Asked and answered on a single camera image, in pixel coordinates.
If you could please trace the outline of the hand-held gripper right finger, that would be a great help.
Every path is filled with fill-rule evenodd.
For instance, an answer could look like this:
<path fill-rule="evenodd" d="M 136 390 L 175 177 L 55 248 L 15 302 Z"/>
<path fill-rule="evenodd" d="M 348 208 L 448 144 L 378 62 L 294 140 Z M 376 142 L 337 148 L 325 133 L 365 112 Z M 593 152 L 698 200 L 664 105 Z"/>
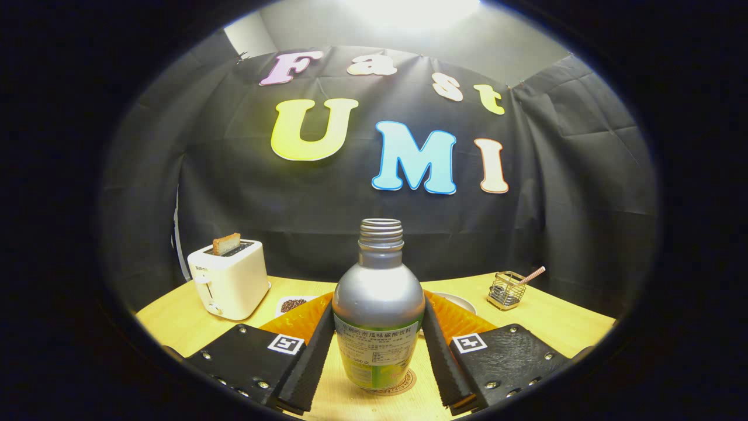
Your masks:
<path fill-rule="evenodd" d="M 518 323 L 496 327 L 432 291 L 424 296 L 428 357 L 442 405 L 454 416 L 502 408 L 591 351 L 568 358 Z"/>

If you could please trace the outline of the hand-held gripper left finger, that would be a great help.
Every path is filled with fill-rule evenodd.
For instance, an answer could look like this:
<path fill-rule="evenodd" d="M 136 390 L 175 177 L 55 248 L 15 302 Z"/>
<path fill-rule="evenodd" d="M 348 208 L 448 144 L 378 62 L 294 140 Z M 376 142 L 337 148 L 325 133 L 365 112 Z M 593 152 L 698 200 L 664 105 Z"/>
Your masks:
<path fill-rule="evenodd" d="M 303 415 L 313 399 L 335 330 L 332 293 L 251 327 L 238 323 L 176 359 L 218 387 L 254 405 Z"/>

